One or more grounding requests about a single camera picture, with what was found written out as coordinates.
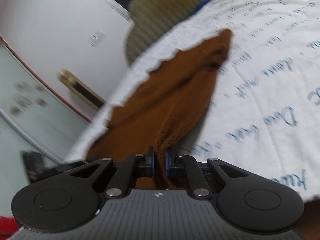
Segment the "brown knit sweater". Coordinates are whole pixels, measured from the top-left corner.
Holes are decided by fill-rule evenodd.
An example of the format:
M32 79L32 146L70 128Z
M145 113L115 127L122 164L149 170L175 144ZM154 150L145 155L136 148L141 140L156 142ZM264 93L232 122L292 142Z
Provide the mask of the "brown knit sweater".
M178 51L150 73L123 106L112 109L106 132L88 151L89 157L127 156L155 151L155 175L140 179L138 187L176 189L165 174L165 151L184 137L209 106L217 71L228 57L232 32L225 29L198 46Z

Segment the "white script-print bed cover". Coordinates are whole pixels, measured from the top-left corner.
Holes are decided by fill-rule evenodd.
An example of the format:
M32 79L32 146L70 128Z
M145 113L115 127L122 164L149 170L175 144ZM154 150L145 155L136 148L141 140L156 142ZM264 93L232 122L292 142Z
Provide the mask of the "white script-print bed cover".
M209 110L183 143L198 161L216 157L319 198L319 0L213 0L132 64L65 161L84 159L149 72L221 29L233 33Z

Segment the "gold tower fan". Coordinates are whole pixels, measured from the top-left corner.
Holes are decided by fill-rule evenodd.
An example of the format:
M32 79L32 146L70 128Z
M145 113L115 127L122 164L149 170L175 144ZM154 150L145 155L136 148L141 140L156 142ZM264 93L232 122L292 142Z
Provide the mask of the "gold tower fan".
M74 74L66 69L62 69L57 74L57 79L63 83L73 94L79 97L86 104L98 111L106 101L87 85L80 81Z

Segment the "olive striped padded headboard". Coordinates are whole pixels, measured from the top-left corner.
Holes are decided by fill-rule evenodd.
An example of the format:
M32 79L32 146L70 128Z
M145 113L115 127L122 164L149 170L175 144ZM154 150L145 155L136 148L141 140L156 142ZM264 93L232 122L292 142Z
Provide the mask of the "olive striped padded headboard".
M204 0L131 0L129 15L133 22L126 41L126 59L137 57L173 26L182 22Z

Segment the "dark blue garment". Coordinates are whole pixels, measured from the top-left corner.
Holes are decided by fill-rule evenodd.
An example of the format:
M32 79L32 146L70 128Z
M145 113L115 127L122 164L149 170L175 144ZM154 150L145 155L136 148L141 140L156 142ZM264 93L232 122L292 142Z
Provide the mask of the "dark blue garment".
M204 0L201 1L190 13L190 17L195 15L198 11L200 11L205 5L207 5L209 2L211 2L212 0Z

